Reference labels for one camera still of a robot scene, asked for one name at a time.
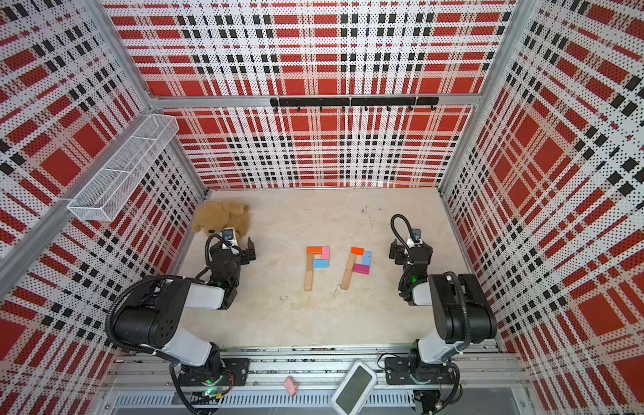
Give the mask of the light blue front block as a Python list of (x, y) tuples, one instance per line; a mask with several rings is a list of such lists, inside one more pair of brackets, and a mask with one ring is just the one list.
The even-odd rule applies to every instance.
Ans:
[(314, 269), (325, 269), (329, 267), (329, 261), (325, 259), (315, 259), (313, 261)]

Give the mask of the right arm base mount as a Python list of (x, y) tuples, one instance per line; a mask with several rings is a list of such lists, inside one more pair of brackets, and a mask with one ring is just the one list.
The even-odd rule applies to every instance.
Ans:
[(387, 383), (392, 386), (427, 386), (413, 392), (415, 411), (418, 414), (439, 414), (448, 406), (455, 405), (463, 397), (460, 369), (452, 361), (427, 364), (414, 356), (385, 354), (383, 371)]

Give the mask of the orange building block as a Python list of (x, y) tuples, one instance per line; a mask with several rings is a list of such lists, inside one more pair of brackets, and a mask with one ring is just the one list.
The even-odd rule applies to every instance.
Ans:
[(323, 253), (323, 247), (308, 247), (306, 249), (307, 254), (321, 255)]

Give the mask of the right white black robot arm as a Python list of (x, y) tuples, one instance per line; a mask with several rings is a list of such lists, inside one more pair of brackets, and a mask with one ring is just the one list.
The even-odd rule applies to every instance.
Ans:
[(444, 373), (454, 356), (495, 338), (497, 319), (476, 275), (430, 273), (433, 249), (423, 241), (421, 231), (402, 214), (394, 214), (389, 225), (395, 236), (389, 258), (403, 268), (398, 294), (410, 306), (432, 309), (434, 331), (414, 341), (406, 363), (387, 359), (387, 370), (406, 370), (413, 383), (429, 383)]

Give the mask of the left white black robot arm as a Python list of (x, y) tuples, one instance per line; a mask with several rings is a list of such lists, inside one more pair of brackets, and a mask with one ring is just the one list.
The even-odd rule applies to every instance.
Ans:
[(193, 335), (180, 321), (186, 310), (230, 309), (241, 268), (255, 259), (253, 241), (239, 247), (234, 229), (211, 234), (204, 246), (204, 269), (195, 278), (145, 277), (117, 296), (105, 320), (109, 340), (173, 364), (173, 380), (182, 387), (245, 385), (249, 359), (223, 359), (218, 345)]

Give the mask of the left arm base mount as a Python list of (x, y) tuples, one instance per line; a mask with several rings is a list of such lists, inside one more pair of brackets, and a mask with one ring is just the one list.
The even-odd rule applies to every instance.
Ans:
[(234, 387), (246, 385), (250, 359), (218, 359), (202, 367), (175, 365), (168, 371), (176, 394), (190, 414), (214, 414), (216, 408), (204, 405), (220, 403)]

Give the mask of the wooden block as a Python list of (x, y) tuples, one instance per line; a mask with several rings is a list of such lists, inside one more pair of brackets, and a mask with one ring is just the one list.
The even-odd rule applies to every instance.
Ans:
[(348, 261), (347, 261), (347, 265), (346, 265), (346, 270), (347, 270), (347, 271), (349, 271), (350, 273), (352, 272), (353, 267), (354, 267), (354, 265), (355, 265), (355, 263), (356, 263), (356, 258), (357, 258), (357, 256), (356, 256), (356, 254), (354, 254), (354, 253), (351, 253), (351, 254), (349, 255), (349, 258), (348, 258)]
[(308, 270), (305, 273), (304, 291), (311, 292), (311, 290), (313, 290), (313, 271)]
[(347, 291), (351, 283), (352, 269), (345, 269), (344, 276), (341, 281), (341, 289)]
[(312, 253), (308, 253), (306, 255), (306, 271), (313, 271), (313, 264), (314, 264), (314, 255)]

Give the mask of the magenta building block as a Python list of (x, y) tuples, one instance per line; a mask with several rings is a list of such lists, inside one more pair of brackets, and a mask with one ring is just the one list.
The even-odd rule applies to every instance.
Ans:
[(370, 266), (365, 266), (365, 265), (360, 265), (360, 264), (354, 264), (352, 271), (354, 273), (359, 273), (363, 275), (369, 275), (370, 274)]

